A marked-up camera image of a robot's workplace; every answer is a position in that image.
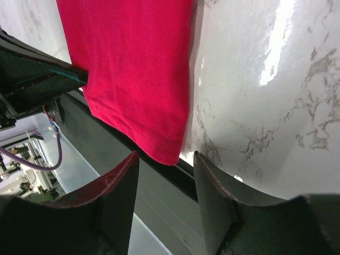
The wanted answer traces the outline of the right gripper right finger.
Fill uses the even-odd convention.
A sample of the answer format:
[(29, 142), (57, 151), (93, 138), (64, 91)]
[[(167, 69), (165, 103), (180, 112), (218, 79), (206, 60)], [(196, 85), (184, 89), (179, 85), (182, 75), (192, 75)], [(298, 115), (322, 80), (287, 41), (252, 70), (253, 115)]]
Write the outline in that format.
[(193, 169), (208, 254), (339, 254), (339, 195), (273, 197), (199, 152)]

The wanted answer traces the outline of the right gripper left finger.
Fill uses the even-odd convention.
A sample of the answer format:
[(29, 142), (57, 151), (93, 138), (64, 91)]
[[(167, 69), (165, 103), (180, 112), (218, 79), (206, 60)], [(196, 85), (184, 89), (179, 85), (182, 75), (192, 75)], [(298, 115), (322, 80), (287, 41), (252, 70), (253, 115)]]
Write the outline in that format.
[(139, 155), (58, 200), (1, 196), (1, 254), (127, 254)]

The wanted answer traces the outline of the crimson red t-shirt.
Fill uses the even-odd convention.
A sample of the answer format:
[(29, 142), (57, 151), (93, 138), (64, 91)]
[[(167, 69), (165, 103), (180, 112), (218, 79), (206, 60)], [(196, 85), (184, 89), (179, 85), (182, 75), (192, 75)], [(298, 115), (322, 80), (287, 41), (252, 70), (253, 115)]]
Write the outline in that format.
[(58, 1), (92, 115), (153, 160), (179, 160), (189, 115), (191, 1)]

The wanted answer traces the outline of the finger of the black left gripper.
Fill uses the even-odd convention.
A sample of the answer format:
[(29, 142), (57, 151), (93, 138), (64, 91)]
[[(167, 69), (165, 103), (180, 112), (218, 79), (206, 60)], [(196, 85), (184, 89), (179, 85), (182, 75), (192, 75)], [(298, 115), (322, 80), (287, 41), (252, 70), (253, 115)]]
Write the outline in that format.
[(88, 75), (1, 30), (1, 118), (18, 118), (41, 108), (86, 85)]

